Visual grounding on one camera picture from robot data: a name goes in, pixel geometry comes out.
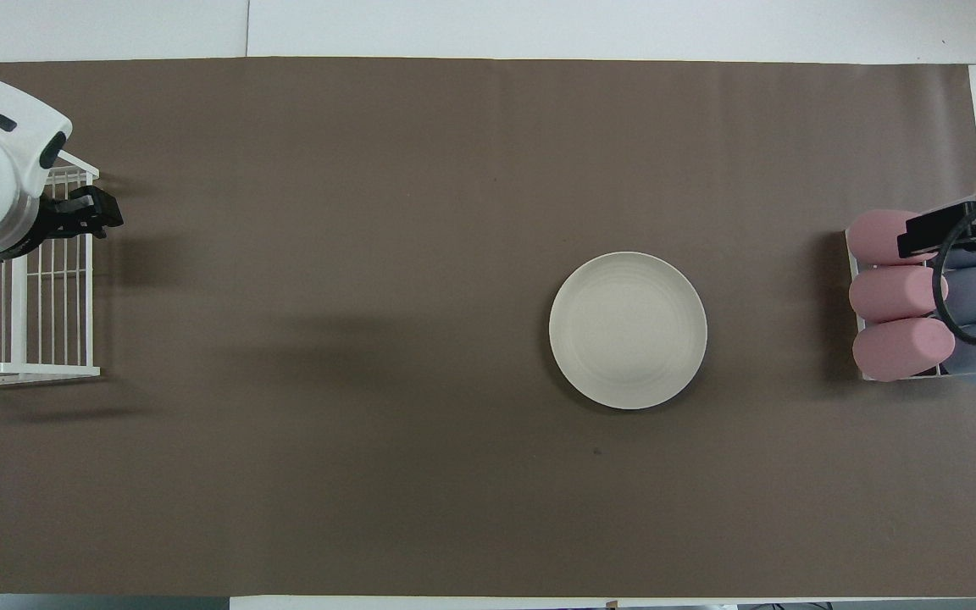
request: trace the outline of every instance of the white plate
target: white plate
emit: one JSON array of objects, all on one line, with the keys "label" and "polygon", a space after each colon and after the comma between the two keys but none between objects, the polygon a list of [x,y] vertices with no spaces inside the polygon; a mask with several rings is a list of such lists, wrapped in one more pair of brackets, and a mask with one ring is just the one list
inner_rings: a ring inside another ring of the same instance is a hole
[{"label": "white plate", "polygon": [[665,260],[613,252],[563,282],[549,316],[552,354],[574,387],[616,409],[675,397],[706,354],[706,312]]}]

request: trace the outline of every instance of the plate rim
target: plate rim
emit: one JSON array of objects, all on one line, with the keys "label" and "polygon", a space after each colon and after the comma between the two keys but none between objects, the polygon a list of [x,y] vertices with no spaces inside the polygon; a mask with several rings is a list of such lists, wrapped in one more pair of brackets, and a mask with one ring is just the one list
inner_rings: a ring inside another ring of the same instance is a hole
[{"label": "plate rim", "polygon": [[[636,256],[640,256],[641,258],[649,258],[649,259],[656,260],[656,262],[661,263],[662,265],[665,265],[665,267],[668,268],[669,273],[676,274],[681,279],[683,279],[683,281],[685,282],[685,284],[688,286],[688,289],[690,290],[690,294],[694,295],[695,302],[698,302],[698,307],[700,308],[700,312],[702,313],[702,317],[701,317],[701,322],[702,322],[702,325],[701,325],[702,350],[701,350],[700,358],[698,358],[698,363],[697,363],[697,365],[695,367],[695,371],[693,372],[693,374],[690,375],[690,378],[688,379],[688,381],[686,381],[685,384],[680,387],[680,389],[678,389],[677,391],[675,391],[674,394],[671,394],[669,396],[666,396],[665,398],[662,398],[661,401],[654,402],[654,404],[652,404],[652,405],[646,405],[646,406],[642,406],[642,407],[624,407],[624,406],[619,406],[619,405],[609,405],[609,404],[607,404],[607,402],[599,401],[599,399],[596,399],[596,398],[590,396],[589,394],[586,394],[585,391],[582,391],[581,387],[575,385],[574,382],[572,381],[572,379],[570,379],[570,377],[568,377],[567,371],[564,369],[563,365],[561,363],[559,363],[559,356],[557,355],[557,332],[553,332],[553,328],[554,328],[553,320],[557,317],[557,308],[558,308],[558,304],[559,304],[559,295],[561,295],[561,293],[563,293],[564,289],[567,288],[568,283],[569,282],[572,282],[574,280],[574,276],[577,275],[577,274],[579,274],[582,269],[585,269],[585,267],[588,267],[590,265],[593,265],[594,263],[599,262],[599,260],[601,260],[602,258],[610,258],[611,256],[620,256],[620,255],[636,255]],[[607,252],[605,254],[601,254],[600,256],[594,256],[594,258],[589,259],[589,260],[586,260],[585,263],[582,263],[580,266],[574,268],[574,270],[572,271],[572,273],[570,273],[569,275],[567,275],[567,278],[565,279],[565,281],[563,281],[563,283],[561,283],[561,285],[559,285],[559,288],[557,289],[557,294],[555,294],[555,297],[552,299],[552,308],[550,309],[550,312],[549,312],[549,324],[548,325],[549,325],[549,329],[548,329],[549,330],[549,347],[552,350],[552,359],[555,360],[555,363],[557,364],[557,369],[559,370],[559,372],[561,372],[561,374],[563,375],[564,379],[567,380],[567,383],[569,383],[583,397],[589,398],[590,401],[596,402],[596,404],[603,405],[603,406],[607,406],[607,407],[612,408],[612,409],[628,410],[628,412],[634,412],[634,410],[642,410],[642,409],[648,409],[648,408],[651,408],[651,407],[656,407],[657,405],[661,405],[664,402],[670,401],[670,399],[673,399],[674,397],[676,397],[677,395],[679,395],[682,391],[684,391],[686,389],[686,387],[688,387],[690,385],[690,383],[692,381],[694,381],[695,377],[698,375],[698,370],[700,370],[701,367],[702,367],[702,360],[705,360],[706,359],[706,350],[707,350],[708,342],[709,342],[709,324],[707,323],[707,319],[706,319],[706,306],[705,305],[702,305],[702,298],[700,297],[700,294],[698,294],[698,290],[695,290],[695,286],[693,285],[693,283],[690,282],[690,279],[688,279],[688,275],[683,274],[683,271],[681,271],[678,268],[675,268],[673,265],[671,265],[671,263],[668,263],[667,260],[665,260],[665,259],[659,258],[658,256],[654,256],[653,254],[647,254],[646,252],[639,252],[639,251],[635,251],[635,250],[620,250],[620,251],[616,251],[616,252]]]}]

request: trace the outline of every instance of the pink foam block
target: pink foam block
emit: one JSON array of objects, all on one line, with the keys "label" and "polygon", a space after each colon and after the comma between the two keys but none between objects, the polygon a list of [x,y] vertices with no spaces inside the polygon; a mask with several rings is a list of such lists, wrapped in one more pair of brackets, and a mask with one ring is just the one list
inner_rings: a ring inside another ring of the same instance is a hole
[{"label": "pink foam block", "polygon": [[934,254],[899,258],[898,236],[906,232],[906,221],[918,216],[903,209],[872,209],[849,225],[846,242],[859,263],[868,265],[914,265]]},{"label": "pink foam block", "polygon": [[853,359],[876,381],[910,377],[944,362],[956,337],[934,318],[911,318],[872,325],[853,340]]},{"label": "pink foam block", "polygon": [[[944,297],[948,283],[941,279]],[[870,323],[916,318],[936,309],[933,270],[921,265],[876,267],[861,271],[849,285],[849,304]]]}]

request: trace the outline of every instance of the wire basket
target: wire basket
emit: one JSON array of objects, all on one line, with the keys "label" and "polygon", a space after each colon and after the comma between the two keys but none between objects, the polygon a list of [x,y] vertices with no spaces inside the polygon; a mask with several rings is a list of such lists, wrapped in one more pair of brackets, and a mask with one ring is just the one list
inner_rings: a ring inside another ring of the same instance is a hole
[{"label": "wire basket", "polygon": [[[100,170],[59,154],[44,192],[66,198]],[[92,235],[46,240],[0,263],[0,385],[97,377],[93,366]]]}]

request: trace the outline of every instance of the brown paper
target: brown paper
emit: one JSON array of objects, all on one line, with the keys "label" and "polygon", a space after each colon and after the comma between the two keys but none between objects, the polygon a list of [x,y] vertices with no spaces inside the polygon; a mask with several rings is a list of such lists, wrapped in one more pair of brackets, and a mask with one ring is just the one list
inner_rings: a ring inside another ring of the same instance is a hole
[{"label": "brown paper", "polygon": [[[89,383],[0,390],[0,591],[976,596],[976,386],[868,383],[841,231],[972,188],[965,66],[0,64],[125,225]],[[667,404],[582,397],[555,291],[704,302]]]}]

